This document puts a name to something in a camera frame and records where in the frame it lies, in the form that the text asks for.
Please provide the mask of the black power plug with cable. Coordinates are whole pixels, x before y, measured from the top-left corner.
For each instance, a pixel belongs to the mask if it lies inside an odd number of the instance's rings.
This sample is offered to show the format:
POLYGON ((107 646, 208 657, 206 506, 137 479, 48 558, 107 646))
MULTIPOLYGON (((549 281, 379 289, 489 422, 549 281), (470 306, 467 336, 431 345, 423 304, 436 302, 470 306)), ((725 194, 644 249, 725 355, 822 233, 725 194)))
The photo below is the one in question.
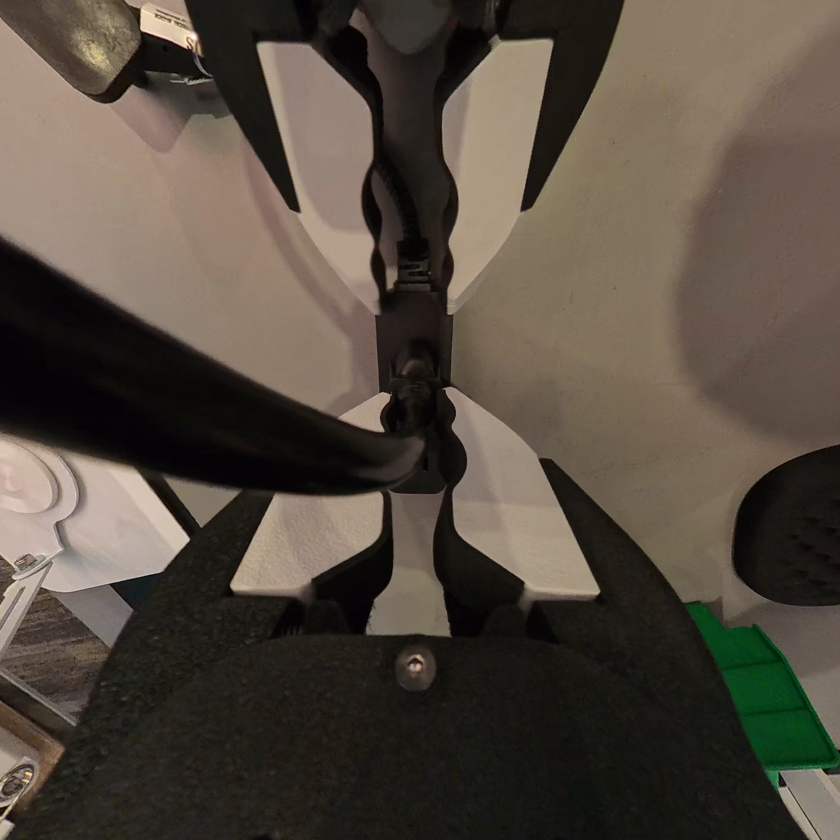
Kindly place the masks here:
POLYGON ((221 487, 399 488, 434 465, 432 382, 394 382, 370 430, 229 369, 2 239, 2 432, 221 487))

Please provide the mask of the white rounded plastic plate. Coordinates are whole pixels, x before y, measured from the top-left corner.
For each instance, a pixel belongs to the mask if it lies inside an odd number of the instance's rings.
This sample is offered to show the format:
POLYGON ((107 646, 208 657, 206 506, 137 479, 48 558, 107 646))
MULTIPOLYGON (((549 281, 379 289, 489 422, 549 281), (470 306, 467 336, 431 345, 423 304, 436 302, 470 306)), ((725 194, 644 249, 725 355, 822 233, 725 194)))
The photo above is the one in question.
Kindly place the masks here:
POLYGON ((53 592, 162 572, 186 531, 136 469, 1 437, 1 554, 52 565, 53 592))

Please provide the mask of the black rounded object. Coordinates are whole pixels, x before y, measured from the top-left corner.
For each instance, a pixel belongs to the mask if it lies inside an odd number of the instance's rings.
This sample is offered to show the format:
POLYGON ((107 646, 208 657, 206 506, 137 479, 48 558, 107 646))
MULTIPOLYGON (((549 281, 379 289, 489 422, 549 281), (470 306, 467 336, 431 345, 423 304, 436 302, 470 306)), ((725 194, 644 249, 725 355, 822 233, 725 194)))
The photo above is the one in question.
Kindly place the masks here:
POLYGON ((788 606, 839 604, 839 447, 772 469, 738 508, 731 561, 740 581, 788 606))

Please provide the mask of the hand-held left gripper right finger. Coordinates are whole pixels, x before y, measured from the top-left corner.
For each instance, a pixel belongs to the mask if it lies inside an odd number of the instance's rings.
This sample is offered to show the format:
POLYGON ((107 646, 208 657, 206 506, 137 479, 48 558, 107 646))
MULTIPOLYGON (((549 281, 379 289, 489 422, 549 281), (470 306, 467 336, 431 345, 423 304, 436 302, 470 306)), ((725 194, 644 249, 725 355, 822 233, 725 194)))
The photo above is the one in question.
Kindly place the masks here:
POLYGON ((501 420, 454 387, 437 397, 444 495, 434 572, 453 635, 479 635, 493 613, 524 620, 536 604, 600 594, 540 458, 501 420))

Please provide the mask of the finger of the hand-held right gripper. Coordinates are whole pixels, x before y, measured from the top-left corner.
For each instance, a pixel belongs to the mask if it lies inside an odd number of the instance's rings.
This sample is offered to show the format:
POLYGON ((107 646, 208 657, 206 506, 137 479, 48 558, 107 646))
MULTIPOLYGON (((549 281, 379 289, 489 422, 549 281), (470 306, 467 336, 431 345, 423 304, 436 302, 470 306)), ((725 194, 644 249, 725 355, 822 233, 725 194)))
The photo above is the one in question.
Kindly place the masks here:
POLYGON ((457 212, 448 238, 448 310, 458 310, 522 213, 551 38, 497 39, 443 109, 444 161, 457 212))
POLYGON ((301 225, 345 286, 378 314, 375 242, 362 204, 374 155, 371 109, 310 45, 264 41, 257 52, 301 225))

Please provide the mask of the grey and black plug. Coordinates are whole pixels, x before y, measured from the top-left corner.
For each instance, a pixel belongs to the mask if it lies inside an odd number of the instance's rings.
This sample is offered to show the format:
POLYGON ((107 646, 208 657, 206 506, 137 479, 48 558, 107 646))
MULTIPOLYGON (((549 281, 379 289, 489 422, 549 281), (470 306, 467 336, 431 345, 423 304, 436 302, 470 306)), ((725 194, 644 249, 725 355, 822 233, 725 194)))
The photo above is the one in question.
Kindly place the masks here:
POLYGON ((99 103, 147 88, 140 13, 124 1, 2 1, 1 19, 69 85, 99 103))

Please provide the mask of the black power strip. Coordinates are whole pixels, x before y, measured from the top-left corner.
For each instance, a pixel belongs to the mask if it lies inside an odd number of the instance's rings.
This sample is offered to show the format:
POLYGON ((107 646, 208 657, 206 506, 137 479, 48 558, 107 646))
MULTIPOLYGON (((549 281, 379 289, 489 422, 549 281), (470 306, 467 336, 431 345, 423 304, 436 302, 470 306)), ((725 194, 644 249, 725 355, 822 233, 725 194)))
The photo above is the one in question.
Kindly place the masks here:
POLYGON ((438 394, 451 384, 453 318, 430 290, 392 290, 375 318, 381 413, 387 432, 418 432, 425 450, 396 493, 435 495, 445 489, 440 471, 441 410, 438 394))

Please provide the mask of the green plastic crate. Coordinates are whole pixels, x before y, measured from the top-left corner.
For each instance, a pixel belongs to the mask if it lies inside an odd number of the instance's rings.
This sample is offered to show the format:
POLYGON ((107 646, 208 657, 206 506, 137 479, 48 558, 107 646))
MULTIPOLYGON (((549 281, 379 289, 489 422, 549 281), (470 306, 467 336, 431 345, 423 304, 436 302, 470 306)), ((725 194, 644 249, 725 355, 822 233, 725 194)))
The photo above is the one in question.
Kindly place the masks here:
POLYGON ((788 659, 759 625, 725 627, 686 604, 730 692, 757 760, 775 785, 787 771, 834 770, 837 746, 788 659))

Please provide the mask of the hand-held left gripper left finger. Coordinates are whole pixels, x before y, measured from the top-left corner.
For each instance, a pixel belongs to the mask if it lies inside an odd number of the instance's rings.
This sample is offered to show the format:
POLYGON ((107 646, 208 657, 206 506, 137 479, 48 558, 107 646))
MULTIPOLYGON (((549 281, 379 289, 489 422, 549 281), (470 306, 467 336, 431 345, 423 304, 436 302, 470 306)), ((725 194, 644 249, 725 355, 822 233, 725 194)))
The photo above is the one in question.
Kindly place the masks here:
POLYGON ((273 497, 230 582, 236 595, 336 602, 365 632, 394 569, 389 492, 273 497))

